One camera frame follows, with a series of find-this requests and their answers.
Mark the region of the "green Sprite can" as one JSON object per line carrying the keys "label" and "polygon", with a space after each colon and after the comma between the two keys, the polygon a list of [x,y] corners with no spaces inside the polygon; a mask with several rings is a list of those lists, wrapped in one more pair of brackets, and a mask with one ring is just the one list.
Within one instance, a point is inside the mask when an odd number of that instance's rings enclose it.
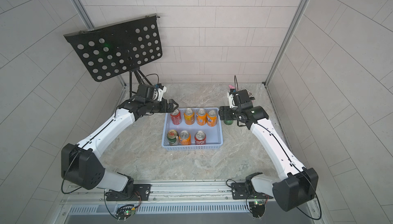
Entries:
{"label": "green Sprite can", "polygon": [[228,126],[232,125],[233,122],[234,122],[233,120],[224,120],[224,124]]}

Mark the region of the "orange Fanta can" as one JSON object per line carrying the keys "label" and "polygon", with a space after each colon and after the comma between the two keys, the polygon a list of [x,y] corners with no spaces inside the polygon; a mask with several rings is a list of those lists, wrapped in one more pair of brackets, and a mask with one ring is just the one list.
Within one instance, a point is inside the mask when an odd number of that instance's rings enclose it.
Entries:
{"label": "orange Fanta can", "polygon": [[210,127],[216,126],[218,121],[218,114],[217,111],[212,109],[207,113],[207,125]]}

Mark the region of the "orange soda can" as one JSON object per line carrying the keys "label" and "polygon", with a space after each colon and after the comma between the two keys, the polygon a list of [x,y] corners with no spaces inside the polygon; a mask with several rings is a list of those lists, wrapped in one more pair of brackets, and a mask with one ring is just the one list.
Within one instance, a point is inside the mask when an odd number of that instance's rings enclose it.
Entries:
{"label": "orange soda can", "polygon": [[196,113],[197,123],[203,126],[207,123],[207,113],[205,109],[199,109]]}
{"label": "orange soda can", "polygon": [[193,125],[195,122],[194,110],[187,108],[184,110],[184,119],[187,125]]}

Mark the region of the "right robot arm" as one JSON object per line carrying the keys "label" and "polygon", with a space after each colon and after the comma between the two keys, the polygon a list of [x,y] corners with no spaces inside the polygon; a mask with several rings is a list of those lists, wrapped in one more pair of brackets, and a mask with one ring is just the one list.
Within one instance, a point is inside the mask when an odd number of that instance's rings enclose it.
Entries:
{"label": "right robot arm", "polygon": [[245,188],[249,197],[256,197],[258,194],[272,196],[286,212],[318,197],[318,174],[313,168],[307,169],[294,156],[276,133],[268,114],[261,106],[246,110],[221,106],[219,115],[225,120],[237,121],[238,125],[246,126],[261,142],[276,168],[278,178],[263,176],[262,173],[246,177]]}

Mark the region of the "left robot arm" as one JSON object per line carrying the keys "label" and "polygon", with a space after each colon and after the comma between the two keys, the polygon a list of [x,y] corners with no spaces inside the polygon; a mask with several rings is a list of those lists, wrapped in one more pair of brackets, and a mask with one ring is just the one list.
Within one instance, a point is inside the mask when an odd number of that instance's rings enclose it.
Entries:
{"label": "left robot arm", "polygon": [[174,100],[137,101],[129,99],[97,130],[77,144],[61,150],[61,177],[80,188],[108,189],[126,199],[134,196],[134,180],[127,175],[107,171],[100,158],[107,147],[137,119],[155,113],[172,113],[179,107]]}

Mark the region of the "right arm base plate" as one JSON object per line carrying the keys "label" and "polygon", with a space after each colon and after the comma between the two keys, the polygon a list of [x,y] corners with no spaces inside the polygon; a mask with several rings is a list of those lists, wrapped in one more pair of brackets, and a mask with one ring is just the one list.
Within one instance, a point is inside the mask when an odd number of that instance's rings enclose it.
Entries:
{"label": "right arm base plate", "polygon": [[246,199],[274,199],[273,196],[267,195],[265,193],[250,193],[247,191],[245,183],[235,183],[230,184],[232,198],[234,200],[246,200]]}

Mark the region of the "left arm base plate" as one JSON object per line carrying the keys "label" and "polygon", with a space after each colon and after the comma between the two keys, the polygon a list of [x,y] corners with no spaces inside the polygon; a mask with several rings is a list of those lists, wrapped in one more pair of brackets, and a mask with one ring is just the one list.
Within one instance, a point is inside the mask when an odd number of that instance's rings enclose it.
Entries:
{"label": "left arm base plate", "polygon": [[126,186],[121,191],[113,191],[105,193],[106,201],[147,201],[151,191],[151,184],[133,184]]}

